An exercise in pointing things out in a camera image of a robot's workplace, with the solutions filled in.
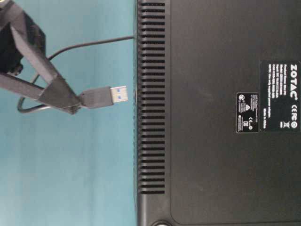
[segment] usb connector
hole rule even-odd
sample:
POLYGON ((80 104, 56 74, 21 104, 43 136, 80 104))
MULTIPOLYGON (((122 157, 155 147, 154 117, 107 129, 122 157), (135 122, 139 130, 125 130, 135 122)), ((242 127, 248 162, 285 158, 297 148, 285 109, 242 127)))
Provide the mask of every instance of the usb connector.
POLYGON ((111 95, 113 103, 128 101, 126 86, 111 88, 111 95))
POLYGON ((89 89, 79 95, 82 107, 93 109, 128 100, 127 87, 89 89))

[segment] zotac logo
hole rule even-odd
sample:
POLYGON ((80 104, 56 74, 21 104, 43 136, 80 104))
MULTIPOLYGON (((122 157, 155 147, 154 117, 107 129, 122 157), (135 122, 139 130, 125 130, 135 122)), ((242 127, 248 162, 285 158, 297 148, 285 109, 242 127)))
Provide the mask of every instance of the zotac logo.
POLYGON ((297 94, 297 76, 298 76, 298 66, 297 65, 291 65, 291 98, 294 98, 295 101, 298 100, 298 94, 297 94))

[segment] vent slot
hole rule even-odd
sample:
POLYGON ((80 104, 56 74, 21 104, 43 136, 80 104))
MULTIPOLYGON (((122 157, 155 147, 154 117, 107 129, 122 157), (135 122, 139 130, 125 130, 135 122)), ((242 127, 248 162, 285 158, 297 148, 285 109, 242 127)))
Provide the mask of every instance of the vent slot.
POLYGON ((146 2, 141 3, 142 6, 165 6, 165 3, 152 3, 152 2, 146 2))
POLYGON ((161 182, 161 181, 165 181, 164 178, 150 178, 150 179, 141 179, 141 181, 143 182, 161 182))
POLYGON ((141 191, 140 194, 164 194, 164 191, 141 191))
POLYGON ((164 157, 165 154, 141 154, 141 157, 164 157))
POLYGON ((142 147, 142 151, 164 151, 165 148, 163 147, 142 147))
POLYGON ((165 16, 157 16, 157 15, 147 15, 142 16, 142 19, 165 19, 165 16))
POLYGON ((142 57, 165 57, 165 54, 155 54, 155 53, 148 53, 148 54, 141 54, 142 57))
POLYGON ((165 119, 164 116, 142 116, 142 119, 165 119))
POLYGON ((164 2, 149 1, 138 3, 138 187, 164 194, 166 15, 164 2))
POLYGON ((142 32, 164 32, 164 28, 143 28, 141 29, 142 32))
POLYGON ((142 9, 141 11, 143 13, 165 13, 165 9, 152 9, 152 8, 148 8, 148 9, 142 9))

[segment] regulatory symbol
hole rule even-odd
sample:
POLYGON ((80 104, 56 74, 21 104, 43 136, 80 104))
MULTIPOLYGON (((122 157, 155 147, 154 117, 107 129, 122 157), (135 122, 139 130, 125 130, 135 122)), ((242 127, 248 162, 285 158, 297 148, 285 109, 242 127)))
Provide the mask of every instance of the regulatory symbol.
POLYGON ((283 128, 290 128, 291 127, 291 124, 290 122, 283 122, 283 128))
POLYGON ((238 99, 239 99, 239 100, 245 100, 245 95, 242 95, 242 94, 239 95, 238 99))
POLYGON ((298 123, 296 121, 293 121, 291 124, 292 128, 295 129, 298 127, 298 123))

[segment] black cable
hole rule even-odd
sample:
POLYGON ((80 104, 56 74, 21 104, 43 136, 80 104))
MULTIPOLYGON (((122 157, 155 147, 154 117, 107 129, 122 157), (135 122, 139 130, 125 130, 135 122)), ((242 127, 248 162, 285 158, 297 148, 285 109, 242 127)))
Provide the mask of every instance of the black cable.
MULTIPOLYGON (((74 48, 100 45, 100 44, 105 44, 105 43, 110 43, 110 42, 117 42, 117 41, 124 41, 124 40, 133 39, 133 38, 134 38, 133 36, 126 36, 126 37, 121 37, 121 38, 116 38, 116 39, 108 39, 108 40, 101 40, 101 41, 82 43, 82 44, 78 44, 78 45, 72 45, 72 46, 68 46, 66 48, 63 48, 63 49, 57 51, 56 53, 51 55, 48 59, 52 60, 53 58, 60 55, 61 53, 66 52, 66 51, 71 50, 71 49, 74 49, 74 48)), ((34 84, 38 80, 39 76, 40 76, 39 74, 36 74, 33 77, 31 83, 34 84)), ((42 111, 42 110, 46 110, 46 109, 51 108, 50 106, 47 106, 47 105, 38 105, 38 106, 35 106, 35 107, 31 107, 31 108, 23 108, 24 100, 25 100, 25 97, 21 97, 19 99, 19 102, 18 102, 17 108, 18 108, 18 111, 20 113, 33 113, 33 112, 42 111)))

